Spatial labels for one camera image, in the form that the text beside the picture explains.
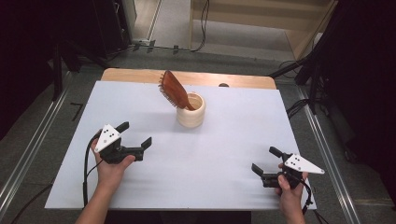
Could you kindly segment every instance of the floor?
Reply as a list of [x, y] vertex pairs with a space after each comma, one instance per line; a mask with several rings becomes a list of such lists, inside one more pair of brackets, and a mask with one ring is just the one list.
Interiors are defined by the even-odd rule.
[[161, 7], [161, 0], [136, 0], [136, 21], [134, 24], [134, 41], [149, 41], [152, 37], [154, 24]]
[[[135, 1], [136, 10], [143, 8], [138, 7], [138, 2], [142, 0]], [[158, 0], [152, 1], [154, 1], [151, 2], [153, 6], [157, 6], [159, 3]], [[181, 10], [181, 8], [188, 8], [189, 3], [190, 0], [162, 0], [157, 16], [152, 15], [156, 10], [152, 10], [150, 7], [151, 12], [147, 12], [148, 17], [155, 18], [152, 32], [149, 34], [150, 28], [147, 28], [141, 33], [143, 34], [141, 37], [136, 38], [136, 41], [155, 40], [155, 45], [158, 47], [172, 48], [174, 45], [179, 45], [180, 48], [186, 48], [188, 46], [189, 15], [188, 10]], [[175, 8], [177, 8], [177, 13], [172, 13]], [[265, 76], [274, 72], [282, 65], [282, 62], [294, 60], [282, 30], [232, 26], [219, 22], [208, 22], [206, 28], [205, 47], [200, 51], [202, 54], [180, 52], [173, 55], [171, 51], [166, 50], [158, 50], [150, 54], [142, 50], [127, 51], [118, 56], [111, 64], [123, 68], [172, 68], [197, 72]], [[198, 21], [194, 22], [195, 30], [200, 30]], [[201, 38], [202, 34], [194, 32], [192, 43], [194, 47], [199, 45]], [[48, 120], [48, 129], [42, 130], [46, 136], [37, 138], [37, 145], [30, 142], [32, 139], [35, 140], [37, 127], [41, 120], [48, 115], [48, 109], [52, 107], [51, 102], [48, 101], [51, 98], [51, 88], [37, 97], [35, 103], [29, 107], [9, 134], [0, 142], [0, 147], [4, 152], [3, 158], [0, 158], [2, 169], [0, 183], [2, 186], [7, 185], [10, 181], [9, 177], [18, 168], [19, 160], [16, 159], [30, 158], [30, 161], [26, 162], [28, 169], [21, 170], [21, 175], [25, 178], [15, 184], [19, 188], [7, 195], [13, 199], [11, 201], [4, 200], [5, 196], [2, 191], [1, 200], [8, 204], [2, 204], [0, 222], [10, 223], [28, 199], [46, 187], [56, 176], [64, 153], [78, 125], [78, 119], [73, 119], [78, 111], [77, 104], [84, 104], [87, 101], [94, 82], [100, 79], [102, 72], [96, 65], [87, 64], [83, 66], [80, 74], [68, 74], [64, 77], [65, 85], [69, 86], [68, 92], [63, 100], [58, 102], [61, 103], [61, 107], [59, 111], [55, 111], [57, 112], [55, 119]], [[289, 72], [287, 76], [293, 77], [295, 73]], [[292, 79], [279, 77], [276, 79], [276, 85], [281, 91], [286, 108], [303, 97], [299, 88], [293, 85]], [[318, 161], [319, 166], [329, 170], [330, 168], [323, 159], [322, 149], [318, 146], [320, 136], [316, 136], [312, 131], [313, 124], [309, 122], [309, 116], [309, 110], [305, 110], [290, 120], [297, 144], [305, 157]], [[326, 145], [336, 161], [336, 171], [341, 174], [342, 183], [346, 187], [346, 191], [341, 191], [340, 195], [337, 191], [340, 186], [337, 185], [335, 177], [313, 175], [311, 178], [312, 183], [315, 184], [314, 192], [320, 213], [330, 223], [396, 223], [396, 214], [391, 210], [393, 204], [381, 185], [378, 175], [364, 164], [347, 162], [340, 141], [328, 118], [319, 113], [316, 119], [322, 127]], [[73, 223], [76, 220], [80, 211], [43, 209], [47, 198], [47, 192], [38, 197], [23, 213], [19, 223]], [[350, 200], [353, 206], [345, 207], [345, 202], [342, 202], [344, 199]], [[348, 214], [357, 217], [351, 218], [347, 216]], [[309, 222], [317, 222], [313, 214], [307, 214], [306, 218]], [[282, 221], [283, 218], [277, 211], [252, 212], [251, 223], [279, 223]]]

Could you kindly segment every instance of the brush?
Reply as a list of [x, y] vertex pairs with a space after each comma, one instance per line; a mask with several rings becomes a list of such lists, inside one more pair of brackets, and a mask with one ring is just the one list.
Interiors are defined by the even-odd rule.
[[165, 71], [161, 76], [159, 87], [160, 92], [174, 107], [181, 109], [187, 107], [189, 110], [195, 110], [189, 102], [186, 90], [171, 71]]

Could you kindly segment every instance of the metal stand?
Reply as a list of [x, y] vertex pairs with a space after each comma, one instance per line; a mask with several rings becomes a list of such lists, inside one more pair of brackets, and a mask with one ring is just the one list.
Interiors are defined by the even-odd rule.
[[323, 33], [323, 36], [312, 49], [312, 51], [301, 60], [289, 64], [288, 66], [268, 75], [268, 77], [276, 78], [301, 66], [302, 68], [297, 74], [294, 81], [297, 85], [304, 85], [309, 78], [312, 78], [311, 88], [308, 97], [309, 107], [314, 115], [316, 114], [315, 101], [317, 95], [317, 87], [319, 78], [322, 74], [321, 66], [325, 62], [324, 60], [326, 59], [326, 55], [328, 55], [328, 53], [332, 50], [331, 45], [337, 42], [338, 39], [340, 39], [340, 36], [336, 36], [335, 29], [337, 29], [337, 27], [342, 24], [342, 20], [347, 15], [347, 13], [349, 13], [350, 9], [352, 9], [355, 3], [355, 0], [351, 0], [348, 3], [339, 2], [336, 7], [336, 9], [339, 8], [339, 10], [334, 11], [336, 15], [332, 17], [328, 27]]
[[52, 101], [56, 101], [63, 90], [62, 59], [64, 59], [64, 63], [66, 64], [67, 68], [72, 72], [79, 72], [79, 69], [81, 68], [81, 63], [78, 60], [76, 52], [84, 55], [104, 69], [110, 67], [110, 65], [72, 41], [56, 42], [53, 48], [54, 93], [52, 96]]

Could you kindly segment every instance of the metal frame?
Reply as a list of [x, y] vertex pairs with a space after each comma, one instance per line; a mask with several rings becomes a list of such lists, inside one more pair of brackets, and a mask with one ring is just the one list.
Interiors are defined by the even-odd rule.
[[18, 188], [21, 185], [23, 178], [29, 170], [30, 165], [35, 159], [40, 146], [50, 129], [52, 122], [54, 121], [56, 115], [58, 114], [62, 104], [64, 103], [64, 98], [68, 93], [70, 83], [74, 79], [74, 74], [67, 72], [65, 75], [64, 90], [61, 92], [57, 101], [50, 104], [46, 115], [41, 120], [38, 128], [35, 131], [32, 139], [30, 140], [28, 146], [24, 150], [18, 164], [15, 166], [14, 171], [8, 178], [6, 184], [3, 186], [0, 192], [0, 222], [3, 219], [9, 205], [12, 202]]
[[[298, 93], [301, 99], [308, 99], [308, 95], [302, 87], [298, 87]], [[350, 224], [361, 223], [358, 212], [356, 211], [355, 205], [352, 198], [349, 195], [347, 186], [341, 177], [341, 173], [335, 163], [334, 157], [332, 156], [331, 149], [327, 144], [326, 137], [320, 128], [318, 117], [312, 113], [309, 106], [304, 107], [305, 114], [308, 118], [309, 124], [311, 125], [314, 136], [318, 142], [320, 154], [325, 162], [328, 170], [332, 185], [334, 186], [335, 193], [337, 194], [338, 201], [344, 211], [346, 221]]]

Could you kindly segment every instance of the brush bristles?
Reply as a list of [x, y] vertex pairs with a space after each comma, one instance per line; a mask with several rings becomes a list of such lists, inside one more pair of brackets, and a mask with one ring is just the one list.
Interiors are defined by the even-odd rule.
[[169, 98], [169, 96], [165, 93], [165, 90], [163, 89], [163, 76], [164, 74], [161, 75], [160, 77], [160, 85], [158, 85], [158, 87], [160, 88], [160, 92], [163, 94], [163, 96], [169, 101], [169, 103], [171, 103], [172, 106], [177, 107], [177, 105], [175, 104], [175, 102], [173, 102], [171, 100], [171, 98]]

